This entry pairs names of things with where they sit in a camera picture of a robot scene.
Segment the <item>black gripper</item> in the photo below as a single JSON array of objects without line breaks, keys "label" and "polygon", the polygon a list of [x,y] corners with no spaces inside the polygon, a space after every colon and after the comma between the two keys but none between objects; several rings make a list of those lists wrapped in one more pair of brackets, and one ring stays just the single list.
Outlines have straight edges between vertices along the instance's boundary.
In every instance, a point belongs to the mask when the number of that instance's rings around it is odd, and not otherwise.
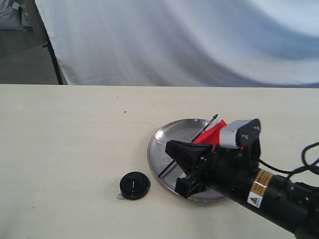
[{"label": "black gripper", "polygon": [[183,170],[175,192],[184,198],[214,190],[230,199],[246,199],[259,172],[259,144],[227,149],[207,143],[170,140],[165,153]]}]

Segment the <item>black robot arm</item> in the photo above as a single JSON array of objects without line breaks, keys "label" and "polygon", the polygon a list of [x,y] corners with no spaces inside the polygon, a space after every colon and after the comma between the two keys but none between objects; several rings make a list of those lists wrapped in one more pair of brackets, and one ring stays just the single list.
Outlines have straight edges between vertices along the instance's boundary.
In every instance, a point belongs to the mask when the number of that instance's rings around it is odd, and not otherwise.
[{"label": "black robot arm", "polygon": [[165,152],[185,173],[175,184],[184,198],[212,189],[298,239],[319,237],[319,189],[259,168],[258,142],[227,149],[170,140]]}]

